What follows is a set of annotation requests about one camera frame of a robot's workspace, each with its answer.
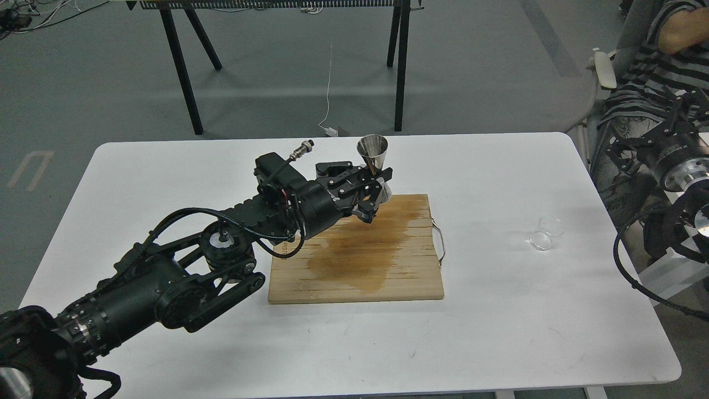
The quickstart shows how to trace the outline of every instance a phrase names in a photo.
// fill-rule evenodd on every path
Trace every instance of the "black wire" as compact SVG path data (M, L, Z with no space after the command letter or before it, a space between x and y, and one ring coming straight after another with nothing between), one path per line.
M58 23L62 23L62 22L64 22L64 21L68 21L68 20L70 20L70 19L72 19L72 18L74 18L74 17L80 16L80 15L82 15L83 13L89 12L89 11L91 11L91 10L93 10L93 9L97 9L97 8L100 7L100 6L105 6L105 5L108 4L108 3L109 3L109 1L105 1L105 2L103 2L103 3L101 3L101 4L99 4L98 6L93 6L93 7L91 7L90 9L85 9L85 10L79 12L79 13L76 13L76 14L72 15L72 16L68 16L68 17L66 17L66 18L64 18L64 19L62 19L62 20L60 20L60 21L52 22L52 23L49 23L49 24L44 25L44 26L38 26L38 27L36 27L36 28L23 29L22 31L18 31L18 32L29 32L29 31L35 31L35 30L37 30L37 29L49 28L50 26L57 25ZM40 23L40 25L41 25L42 23L46 22L46 21L49 19L50 16L48 16L47 18L45 18L45 20L42 21L42 22Z
M295 233L293 233L290 236L270 236L267 234L259 233L258 231L253 231L253 230L249 229L248 227L242 225L241 223L237 222L236 220L225 215L224 213L216 211L214 209L183 208L183 209L178 209L175 212L172 212L171 214L167 215L163 220L161 220L160 223L158 223L157 226L155 226L155 228L153 230L151 230L150 233L148 233L147 238L145 239L145 241L143 241L143 244L140 245L140 251L134 255L133 259L126 259L125 261L127 263L133 265L135 262L137 262L140 258L142 258L145 255L148 248L150 247L150 244L155 242L155 239L157 239L157 237L163 231L165 231L168 227L170 227L171 225L173 225L175 222L179 221L180 219L190 216L192 214L198 214L198 213L209 214L211 216L215 216L220 220L229 222L231 224L234 224L237 227L240 227L244 231L251 233L256 237L260 237L260 238L264 238L264 239L272 239L272 240L276 240L276 241L288 241L295 236ZM294 250L294 252L292 254L289 254L289 257L295 255L295 253L297 251L300 251L300 248L303 246L303 242L302 242L304 240L303 223L300 220L300 218L297 216L297 213L296 213L296 221L298 222L298 227L300 227L300 229L301 229L301 242L298 244L298 247ZM265 245L260 241L260 239L257 239L256 242L259 245L262 245L262 246ZM114 283L115 281L120 279L123 276L123 274L125 274L125 272L127 272L129 269L130 268L125 268L125 269L123 269L122 272L117 273L115 276L113 276L111 278L111 281L109 281L107 284L101 286L101 288L97 288L95 293L98 294L98 293L104 291L106 288L111 286L112 283Z
M628 230L630 228L630 226L632 226L633 223L640 220L640 218L643 218L643 217L650 215L650 214L667 212L667 210L668 210L668 208L661 207L661 208L648 209L645 212L638 213L630 220L630 222L628 222L625 226L623 226L620 230L618 230L618 234L615 236L615 241L613 242L613 260L615 261L615 265L618 267L618 271L620 271L620 274L623 275L623 277L630 283L630 285L634 289L640 291L641 293L643 293L645 296L649 297L652 300L655 300L663 305L669 306L672 309L679 310L680 312L684 313L685 315L694 316L694 317L697 317L698 319L704 320L705 322L709 322L709 313L701 312L700 310L691 309L689 307L685 307L682 305L677 305L676 303L670 302L670 301L660 297L658 294L653 293L652 291L648 290L639 281L635 280L627 272L627 270L625 270L623 263L620 261L620 255L618 255L618 245L620 244L620 236L626 230Z
M301 250L301 248L303 248L303 244L305 243L305 240L306 240L306 231L305 231L306 229L305 229L305 224L303 223L303 220L301 219L301 216L300 216L300 208L298 208L299 202L298 202L297 195L294 195L293 203L294 203L294 207L295 207L294 217L296 218L296 223L298 224L298 230L301 232L301 240L298 242L298 246L296 246L296 248L293 251L290 251L288 253L277 253L276 251L273 251L272 249L270 249L268 247L268 245L266 245L266 243L264 243L263 241L256 240L256 244L259 244L259 246L261 248L263 248L264 251L268 252L270 255L275 256L276 258L279 258L279 259L288 259L288 258L292 258L293 256L295 256L295 254L298 253Z
M50 23L50 24L47 24L47 25L44 25L44 26L40 26L39 28L35 28L35 29L49 28L50 26L57 25L58 23L62 23L62 22L64 22L64 21L68 21L68 20L74 18L75 16L80 16L80 15L82 15L83 13L89 12L89 11L91 11L91 10L93 10L93 9L97 9L97 8L100 7L100 6L105 6L105 5L107 5L108 3L109 3L109 1L105 1L105 2L103 2L103 3L101 3L101 4L99 4L98 6L93 6L93 7L91 7L90 9L85 9L85 10L79 12L79 13L76 13L76 14L72 15L72 16L68 16L68 17L62 19L61 21L52 22L52 23Z
M293 159L292 159L292 158L286 159L286 160L281 164L281 166L279 166L278 169L276 169L275 172L271 173L271 175L270 175L269 177L266 177L266 180L264 180L263 182L261 182L261 185L267 185L267 184L269 184L269 183L270 183L283 169L285 169L285 167L288 166L288 164L291 163L291 162L293 162Z
M298 253L301 250L301 248L303 248L303 243L305 243L305 241L306 241L306 235L305 235L305 229L303 227L303 222L300 220L300 217L296 216L296 218L298 220L298 227L301 232L301 239L300 239L300 241L298 241L298 246L296 246L296 248L293 251L290 251L288 253L278 253L278 252L270 249L268 247L268 245L266 245L266 243L264 243L261 240L256 240L256 244L259 244L259 246L261 248L263 248L264 251L268 252L272 256L275 256L276 258L279 258L279 259L292 258L293 256L295 256L296 253Z
M211 216L217 217L217 218L220 219L220 220L229 222L229 223L231 223L231 224L233 224L233 225L235 225L235 226L241 228L242 230L246 231L247 233L252 234L252 235L254 235L254 236L256 236L256 237L262 238L262 239L277 240L277 241L285 241L285 240L289 240L289 239L292 239L292 238L293 238L293 235L290 235L290 236L271 236L271 235L269 235L269 234L264 234L264 233L260 233L260 232L258 232L258 231L251 230L251 229L249 229L248 227L246 227L246 226L244 226L243 224L241 224L240 222L237 222L236 220L234 220L234 219L230 218L229 216L225 215L224 213L219 212L219 211L214 210L214 209L209 209L209 208L183 208L183 209L177 210L177 211L175 211L175 212L172 212L170 215L168 215L167 217L165 217L165 219L163 219L162 222L160 222L160 223L155 227L155 230L154 230L154 231L151 231L150 235L151 235L151 236L154 235L154 237L157 237L157 236L160 235L160 233L162 233L170 224L175 223L177 220L180 220L180 219L182 219L182 218L185 217L185 216L189 216L190 214L196 214L196 213L209 214L209 215L211 215Z
M229 11L229 10L223 10L223 9L209 9L212 11L219 11L221 13L240 13L241 11L249 11L251 9L243 9L243 10L234 10L234 11Z

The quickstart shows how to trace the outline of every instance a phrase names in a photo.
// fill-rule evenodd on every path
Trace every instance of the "black cable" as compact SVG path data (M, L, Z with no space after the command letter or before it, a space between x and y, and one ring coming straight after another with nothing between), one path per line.
M271 235L269 235L269 234L264 234L264 233L260 233L260 232L258 232L258 231L251 230L251 229L249 229L248 227L246 227L246 226L244 226L243 224L241 224L240 222L238 222L238 221L236 221L236 220L230 218L230 217L227 216L226 214L224 214L224 213L222 213L222 212L219 212L219 211L217 211L217 210L214 210L214 209L209 209L209 208L183 208L183 209L177 210L177 211L175 211L175 212L172 212L172 213L169 214L167 217L165 217L165 218L162 220L162 222L160 222L160 223L155 227L155 230L154 230L154 231L151 231L151 232L150 232L150 235L157 238L157 236L160 235L160 233L162 233L170 224L175 223L177 220L180 220L180 219L182 219L182 218L185 217L185 216L189 216L189 215L191 215L191 214L196 214L196 213L209 214L209 215L214 216L214 217L216 217L216 218L218 218L218 219L220 219L220 220L229 222L229 223L231 223L231 224L233 224L233 225L235 225L235 226L241 228L242 230L246 231L247 233L252 234L252 235L254 235L254 236L256 236L256 237L262 238L262 239L269 239L269 240L276 240L276 241L285 241L285 240L289 240L289 239L292 239L292 238L293 238L293 235L290 235L290 236L271 236Z
M68 16L68 17L66 17L66 18L64 18L64 19L62 19L62 20L60 20L60 21L52 22L52 23L49 23L49 24L44 25L44 26L38 26L38 27L36 27L36 28L23 29L22 31L18 31L18 32L29 32L29 31L36 31L37 29L49 28L50 26L57 25L58 23L62 23L62 22L64 22L64 21L68 21L68 20L70 20L70 19L72 19L72 18L74 18L74 17L80 16L80 15L82 15L83 13L89 12L89 11L91 11L91 10L93 10L93 9L97 9L97 8L100 7L100 6L105 6L105 5L108 4L108 3L109 3L109 1L105 1L105 2L103 2L103 3L101 3L101 4L99 4L98 6L93 6L93 7L91 7L90 9L85 9L85 10L79 12L79 13L76 13L76 14L72 15L72 16ZM51 16L52 16L52 14L50 14L47 18L45 18L45 20L42 21L42 22L40 23L40 25L41 25L42 23L46 22Z
M278 169L276 169L275 172L271 173L271 175L270 175L269 177L266 177L266 180L264 180L263 182L261 182L260 185L267 185L267 184L269 184L269 183L270 183L283 169L285 169L286 166L288 166L288 164L291 163L291 162L293 162L293 158L288 158L288 159L286 159L286 160L281 164L281 166L279 166Z
M62 20L60 20L60 21L52 22L52 23L50 23L50 24L47 24L47 25L44 25L44 26L40 26L39 28L35 28L35 29L49 28L50 26L57 25L58 23L62 23L62 22L64 22L64 21L68 21L68 20L70 20L70 19L72 19L72 18L74 18L74 17L76 17L76 16L80 16L80 15L82 15L83 13L89 12L89 11L91 11L91 10L93 10L93 9L97 9L97 8L100 7L100 6L105 6L105 5L107 5L108 3L109 3L109 1L105 1L105 2L103 2L103 3L101 3L101 4L99 4L98 6L93 6L93 7L91 7L90 9L85 9L85 10L79 12L79 13L76 13L76 14L72 15L72 16L68 16L68 17L66 17L66 18L64 18L64 19L62 19Z
M620 261L620 255L618 255L618 245L620 244L620 236L632 226L633 223L637 222L640 220L640 218L643 218L647 215L650 214L656 214L660 212L667 212L668 208L666 207L661 207L661 208L653 208L653 209L648 209L645 212L638 213L636 214L630 222L628 222L625 226L623 226L620 230L618 230L618 234L615 236L615 241L613 242L613 260L615 261L616 267L618 267L618 271L620 271L620 274L623 275L623 277L630 283L630 285L643 293L645 296L649 297L650 299L657 301L665 306L669 306L672 309L679 310L680 312L684 313L687 316L693 316L697 317L698 319L704 320L705 322L709 322L709 313L707 312L702 312L700 310L695 310L691 309L689 307L685 307L682 305L677 305L674 302L670 302L662 297L660 297L658 294L653 293L652 291L648 290L645 286L643 286L639 281L635 280L628 272L625 270L625 267L623 266L623 263Z
M304 229L304 227L303 227L303 222L300 220L300 217L296 217L296 218L297 218L297 220L298 220L298 227L299 227L300 232L301 232L301 239L300 239L300 241L298 241L298 246L296 246L296 248L295 248L293 251L290 251L290 252L288 252L288 253L278 253L278 252L276 252L276 251L270 249L270 248L268 247L268 245L266 245L266 243L264 243L264 242L261 241L260 239L259 239L259 240L256 240L256 244L259 244L259 246L260 246L261 248L263 248L264 251L268 252L268 253L271 254L272 256L275 256L276 258L279 258L279 259L292 258L293 256L295 256L296 253L298 253L298 252L301 250L301 248L303 248L303 244L304 244L305 241L306 241L305 229Z
M209 9L209 10L212 10L212 11L219 11L219 12L221 12L221 13L240 13L241 11L249 11L249 10L252 10L252 9L243 9L243 10L234 10L234 11L223 10L223 9Z
M279 259L288 259L292 258L295 256L296 253L298 253L301 248L303 248L303 244L305 243L306 240L306 229L305 229L305 224L303 223L303 220L301 219L300 216L300 209L298 208L298 196L294 195L294 200L293 203L295 204L294 207L294 217L296 219L296 223L298 224L298 230L301 232L301 240L298 242L298 246L293 251L290 251L288 253L277 253L276 251L270 249L266 243L264 243L261 240L256 240L256 244L259 244L261 248L263 248L264 251L269 253L272 256L275 256L276 258Z

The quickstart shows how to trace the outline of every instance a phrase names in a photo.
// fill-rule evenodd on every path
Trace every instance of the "chair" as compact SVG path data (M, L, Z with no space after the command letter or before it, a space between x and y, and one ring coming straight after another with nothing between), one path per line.
M590 168L591 157L598 146L598 122L603 115L603 103L607 97L598 98L598 87L604 90L616 88L616 77L623 76L630 69L663 3L664 0L633 1L615 50L604 53L598 48L593 49L594 54L587 67L594 77L593 87L583 111L566 130L574 140L581 158L586 161L587 168Z

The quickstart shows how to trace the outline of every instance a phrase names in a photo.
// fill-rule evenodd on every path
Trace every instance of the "white table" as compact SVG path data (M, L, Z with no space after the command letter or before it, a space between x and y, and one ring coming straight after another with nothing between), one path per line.
M253 196L254 159L300 142L103 145L22 305L56 314L112 275L163 216ZM317 162L359 162L356 142L316 139L294 166L313 178ZM269 305L264 286L195 334L155 324L99 359L95 367L121 375L118 397L458 393L680 376L649 300L615 269L613 225L567 136L395 136L386 164L395 193L429 195L447 249L443 300ZM566 233L541 252L525 240L545 215ZM209 222L179 222L160 242ZM260 248L257 259L268 278ZM104 387L86 384L90 395Z

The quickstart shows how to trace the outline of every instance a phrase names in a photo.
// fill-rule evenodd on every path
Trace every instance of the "person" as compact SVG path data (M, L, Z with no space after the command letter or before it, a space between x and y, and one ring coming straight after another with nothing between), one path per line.
M605 152L615 138L640 137L663 121L670 107L663 87L672 92L709 89L708 2L665 1L630 69L604 104L591 179L617 229L659 186L645 166L634 175L620 173Z

